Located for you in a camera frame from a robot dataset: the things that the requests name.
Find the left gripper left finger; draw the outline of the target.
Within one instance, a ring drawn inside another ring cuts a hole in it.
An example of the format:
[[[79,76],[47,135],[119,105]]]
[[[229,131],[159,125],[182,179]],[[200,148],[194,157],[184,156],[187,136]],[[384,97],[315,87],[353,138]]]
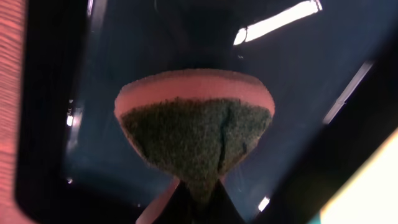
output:
[[[166,190],[144,209],[136,224],[186,223],[190,195],[180,180],[174,179]]]

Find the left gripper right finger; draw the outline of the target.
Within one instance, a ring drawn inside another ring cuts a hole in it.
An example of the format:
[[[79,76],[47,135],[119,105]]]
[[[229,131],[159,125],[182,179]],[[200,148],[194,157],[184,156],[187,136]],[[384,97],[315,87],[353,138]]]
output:
[[[220,180],[217,181],[208,204],[206,223],[245,224]]]

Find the green plate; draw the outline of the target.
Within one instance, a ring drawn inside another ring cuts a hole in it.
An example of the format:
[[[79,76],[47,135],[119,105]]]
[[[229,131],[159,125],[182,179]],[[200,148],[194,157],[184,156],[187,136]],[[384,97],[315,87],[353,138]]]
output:
[[[376,149],[309,224],[397,224],[397,131]]]

